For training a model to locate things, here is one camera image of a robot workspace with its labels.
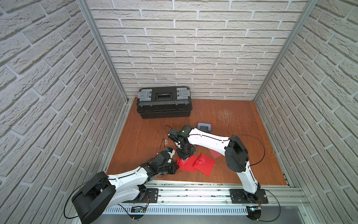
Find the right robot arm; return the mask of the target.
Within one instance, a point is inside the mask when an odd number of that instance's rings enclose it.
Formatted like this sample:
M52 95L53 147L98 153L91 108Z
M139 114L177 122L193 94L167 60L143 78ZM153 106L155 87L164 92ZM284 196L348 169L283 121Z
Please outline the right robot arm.
M222 137L191 126L184 126L181 130L171 129L168 138L177 145L176 152L182 160L194 154L195 145L206 147L225 156L227 167L237 173L242 183L244 200L248 203L259 201L261 186L252 172L249 152L238 136Z

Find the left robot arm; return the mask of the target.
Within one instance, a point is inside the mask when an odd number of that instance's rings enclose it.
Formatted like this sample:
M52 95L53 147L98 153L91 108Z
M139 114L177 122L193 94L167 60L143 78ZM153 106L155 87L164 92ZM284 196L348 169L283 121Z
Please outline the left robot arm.
M145 184L159 175L174 175L179 168L173 157L175 150L167 148L139 167L117 175L97 173L91 180L76 189L71 199L83 224L95 221L105 209L116 204L144 197Z

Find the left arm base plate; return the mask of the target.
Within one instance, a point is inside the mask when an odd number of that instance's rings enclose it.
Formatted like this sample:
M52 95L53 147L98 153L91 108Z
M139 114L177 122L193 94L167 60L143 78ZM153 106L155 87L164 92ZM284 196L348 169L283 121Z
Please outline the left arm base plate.
M158 191L158 188L147 188L141 191L135 199L124 201L124 203L157 203Z

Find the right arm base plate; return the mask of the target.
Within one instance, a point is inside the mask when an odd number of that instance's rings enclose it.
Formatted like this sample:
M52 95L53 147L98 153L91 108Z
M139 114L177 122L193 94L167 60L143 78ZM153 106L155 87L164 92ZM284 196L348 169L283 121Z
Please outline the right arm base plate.
M230 189L230 197L233 204L268 204L268 198L264 189L258 189L256 193L248 193L244 189Z

